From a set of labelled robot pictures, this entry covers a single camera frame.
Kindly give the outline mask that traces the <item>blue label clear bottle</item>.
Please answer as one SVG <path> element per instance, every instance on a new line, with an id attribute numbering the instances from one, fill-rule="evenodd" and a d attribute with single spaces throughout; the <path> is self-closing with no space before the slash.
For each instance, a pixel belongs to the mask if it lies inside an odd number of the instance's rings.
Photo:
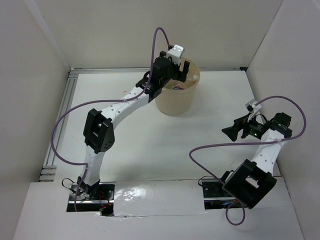
<path id="1" fill-rule="evenodd" d="M 176 83 L 174 84 L 172 87 L 171 87 L 172 90 L 175 90 L 175 91 L 182 91 L 182 90 L 185 90 L 186 89 L 186 86 L 184 83 Z"/>

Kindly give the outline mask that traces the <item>clear bottle white cap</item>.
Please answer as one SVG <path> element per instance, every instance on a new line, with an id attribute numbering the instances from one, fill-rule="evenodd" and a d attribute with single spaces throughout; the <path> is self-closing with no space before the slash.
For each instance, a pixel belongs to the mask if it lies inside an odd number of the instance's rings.
<path id="1" fill-rule="evenodd" d="M 197 75 L 190 75 L 188 77 L 188 81 L 190 82 L 196 82 L 198 80 L 198 76 Z"/>

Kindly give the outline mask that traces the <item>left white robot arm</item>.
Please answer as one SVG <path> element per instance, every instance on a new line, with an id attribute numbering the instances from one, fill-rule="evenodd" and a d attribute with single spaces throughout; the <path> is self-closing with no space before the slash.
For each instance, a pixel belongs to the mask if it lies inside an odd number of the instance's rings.
<path id="1" fill-rule="evenodd" d="M 114 130 L 117 125 L 137 109 L 158 97 L 170 80 L 184 83 L 190 63 L 181 63 L 184 50 L 175 45 L 168 51 L 161 51 L 153 63 L 152 71 L 124 97 L 124 100 L 102 110 L 88 112 L 84 126 L 86 166 L 77 179 L 81 194 L 88 200 L 97 197 L 100 184 L 100 169 L 105 152 L 115 143 Z"/>

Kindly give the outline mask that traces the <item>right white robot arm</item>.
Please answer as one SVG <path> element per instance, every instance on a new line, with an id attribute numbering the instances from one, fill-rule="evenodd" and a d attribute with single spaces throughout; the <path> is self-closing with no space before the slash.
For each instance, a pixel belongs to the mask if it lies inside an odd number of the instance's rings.
<path id="1" fill-rule="evenodd" d="M 231 195 L 246 208 L 252 209 L 269 193 L 277 182 L 273 177 L 277 157 L 286 144 L 281 140 L 292 136 L 290 123 L 291 117 L 283 112 L 276 113 L 264 124 L 257 122 L 255 116 L 249 119 L 247 114 L 234 120 L 233 126 L 221 130 L 233 142 L 237 140 L 238 132 L 242 131 L 242 139 L 252 136 L 261 140 L 261 145 L 252 160 L 245 159 L 230 176 L 224 176 L 218 184 L 220 194 Z"/>

